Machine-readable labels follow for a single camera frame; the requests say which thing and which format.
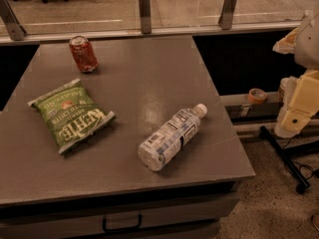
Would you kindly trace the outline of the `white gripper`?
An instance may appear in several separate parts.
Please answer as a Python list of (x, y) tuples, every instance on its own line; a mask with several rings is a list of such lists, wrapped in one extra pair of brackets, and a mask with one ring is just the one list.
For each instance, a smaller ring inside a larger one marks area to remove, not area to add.
[[(280, 54), (293, 54), (298, 29), (290, 31), (275, 43), (272, 50)], [(307, 70), (301, 77), (282, 80), (283, 106), (280, 109), (275, 134), (291, 138), (301, 132), (319, 112), (319, 72)]]

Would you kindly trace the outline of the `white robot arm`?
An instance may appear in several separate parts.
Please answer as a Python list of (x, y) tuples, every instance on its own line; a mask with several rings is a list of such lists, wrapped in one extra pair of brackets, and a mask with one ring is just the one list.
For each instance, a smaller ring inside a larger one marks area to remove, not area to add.
[(319, 4), (307, 10), (301, 24), (273, 46), (280, 54), (293, 54), (306, 69), (299, 78), (289, 77), (284, 89), (275, 134), (291, 138), (319, 112)]

